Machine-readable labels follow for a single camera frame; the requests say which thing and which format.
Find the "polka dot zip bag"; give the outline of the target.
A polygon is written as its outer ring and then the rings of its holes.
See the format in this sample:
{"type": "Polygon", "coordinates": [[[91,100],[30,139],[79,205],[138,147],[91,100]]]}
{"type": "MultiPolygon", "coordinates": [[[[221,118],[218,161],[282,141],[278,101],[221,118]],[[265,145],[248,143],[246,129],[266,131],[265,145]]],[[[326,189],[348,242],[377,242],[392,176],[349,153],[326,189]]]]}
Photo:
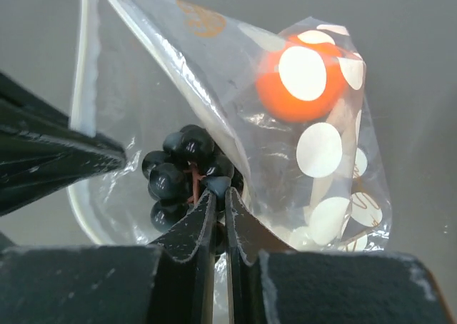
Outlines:
{"type": "Polygon", "coordinates": [[[248,210],[299,250],[386,247],[392,208],[365,100],[366,64],[347,28],[308,17],[274,34],[183,0],[80,0],[70,126],[118,141],[126,165],[68,189],[98,244],[159,235],[144,156],[189,124],[205,128],[243,176],[248,210]],[[330,42],[348,88],[324,116],[274,118],[256,79],[289,36],[330,42]]]}

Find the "fake orange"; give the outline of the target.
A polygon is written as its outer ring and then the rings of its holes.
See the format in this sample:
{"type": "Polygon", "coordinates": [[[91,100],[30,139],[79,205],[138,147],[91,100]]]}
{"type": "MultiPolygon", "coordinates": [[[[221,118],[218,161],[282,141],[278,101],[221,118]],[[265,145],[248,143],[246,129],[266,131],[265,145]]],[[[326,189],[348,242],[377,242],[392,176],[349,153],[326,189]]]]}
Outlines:
{"type": "Polygon", "coordinates": [[[274,118],[295,123],[326,115],[348,88],[338,64],[341,56],[330,42],[289,36],[284,48],[262,58],[256,90],[264,108],[274,118]]]}

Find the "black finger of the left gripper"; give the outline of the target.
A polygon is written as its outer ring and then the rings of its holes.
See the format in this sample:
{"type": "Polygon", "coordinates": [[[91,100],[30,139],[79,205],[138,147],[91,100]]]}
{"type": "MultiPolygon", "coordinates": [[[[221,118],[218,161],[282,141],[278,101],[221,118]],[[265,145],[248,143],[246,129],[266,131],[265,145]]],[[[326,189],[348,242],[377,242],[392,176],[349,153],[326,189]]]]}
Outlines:
{"type": "Polygon", "coordinates": [[[1,75],[1,215],[125,165],[119,143],[71,130],[67,115],[1,75]]]}

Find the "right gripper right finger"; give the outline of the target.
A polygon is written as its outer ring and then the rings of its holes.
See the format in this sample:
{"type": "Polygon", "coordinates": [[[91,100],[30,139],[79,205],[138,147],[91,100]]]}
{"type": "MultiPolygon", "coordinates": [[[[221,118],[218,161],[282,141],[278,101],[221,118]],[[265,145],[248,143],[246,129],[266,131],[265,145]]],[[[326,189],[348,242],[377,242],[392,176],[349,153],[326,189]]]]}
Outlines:
{"type": "Polygon", "coordinates": [[[225,195],[228,310],[231,323],[265,323],[260,250],[279,252],[286,244],[253,216],[238,191],[225,195]]]}

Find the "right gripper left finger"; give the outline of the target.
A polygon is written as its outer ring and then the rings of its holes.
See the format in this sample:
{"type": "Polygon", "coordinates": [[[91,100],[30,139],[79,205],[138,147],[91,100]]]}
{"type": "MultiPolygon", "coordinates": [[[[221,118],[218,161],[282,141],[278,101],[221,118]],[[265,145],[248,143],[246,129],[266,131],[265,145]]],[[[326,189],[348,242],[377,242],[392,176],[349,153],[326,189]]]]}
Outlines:
{"type": "Polygon", "coordinates": [[[161,249],[147,323],[211,323],[216,196],[204,191],[193,210],[157,238],[161,249]]]}

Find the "fake black grape bunch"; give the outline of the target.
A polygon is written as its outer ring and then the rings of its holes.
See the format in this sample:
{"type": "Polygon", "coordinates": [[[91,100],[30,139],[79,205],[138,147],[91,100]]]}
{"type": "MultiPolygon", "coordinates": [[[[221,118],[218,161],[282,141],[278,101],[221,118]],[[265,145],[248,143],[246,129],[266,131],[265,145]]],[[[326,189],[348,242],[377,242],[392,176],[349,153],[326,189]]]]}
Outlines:
{"type": "Polygon", "coordinates": [[[148,192],[155,204],[150,218],[161,233],[178,223],[198,202],[209,182],[227,177],[243,192],[241,173],[205,128],[195,124],[170,133],[160,151],[148,152],[141,163],[148,192]]]}

